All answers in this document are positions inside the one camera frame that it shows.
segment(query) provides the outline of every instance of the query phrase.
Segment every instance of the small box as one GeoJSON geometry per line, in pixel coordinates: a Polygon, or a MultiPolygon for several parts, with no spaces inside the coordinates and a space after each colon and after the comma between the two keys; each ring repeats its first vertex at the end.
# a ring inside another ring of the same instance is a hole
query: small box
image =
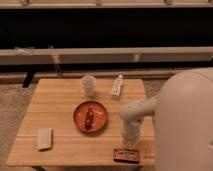
{"type": "Polygon", "coordinates": [[[128,149],[114,149],[114,161],[139,164],[139,151],[128,149]]]}

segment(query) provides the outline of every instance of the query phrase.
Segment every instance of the paper cup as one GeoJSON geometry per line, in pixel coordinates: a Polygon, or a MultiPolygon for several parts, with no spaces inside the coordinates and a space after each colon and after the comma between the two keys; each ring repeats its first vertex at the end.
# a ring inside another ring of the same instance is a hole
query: paper cup
{"type": "Polygon", "coordinates": [[[92,75],[85,75],[81,78],[81,86],[86,96],[93,96],[95,94],[96,79],[92,75]]]}

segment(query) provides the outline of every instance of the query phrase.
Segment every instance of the orange plate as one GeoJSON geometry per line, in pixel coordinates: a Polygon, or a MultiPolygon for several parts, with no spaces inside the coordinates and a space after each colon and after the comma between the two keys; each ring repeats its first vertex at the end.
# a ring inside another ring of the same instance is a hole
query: orange plate
{"type": "Polygon", "coordinates": [[[107,111],[102,104],[96,101],[87,101],[75,109],[73,120],[80,131],[85,133],[95,132],[105,126],[107,122],[107,111]],[[93,111],[93,123],[92,128],[86,129],[85,122],[89,108],[93,111]]]}

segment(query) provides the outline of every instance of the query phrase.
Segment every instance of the black wall panel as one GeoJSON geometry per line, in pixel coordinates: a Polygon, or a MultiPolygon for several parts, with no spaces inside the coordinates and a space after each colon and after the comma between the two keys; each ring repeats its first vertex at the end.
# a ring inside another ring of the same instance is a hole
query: black wall panel
{"type": "Polygon", "coordinates": [[[213,46],[213,9],[0,10],[0,49],[49,46],[213,46]]]}

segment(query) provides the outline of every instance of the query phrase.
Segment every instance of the table leg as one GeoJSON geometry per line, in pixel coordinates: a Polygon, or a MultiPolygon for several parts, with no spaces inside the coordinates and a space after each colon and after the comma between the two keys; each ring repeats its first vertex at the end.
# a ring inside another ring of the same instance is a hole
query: table leg
{"type": "Polygon", "coordinates": [[[32,166],[32,168],[36,171],[46,171],[43,167],[41,166],[32,166]]]}

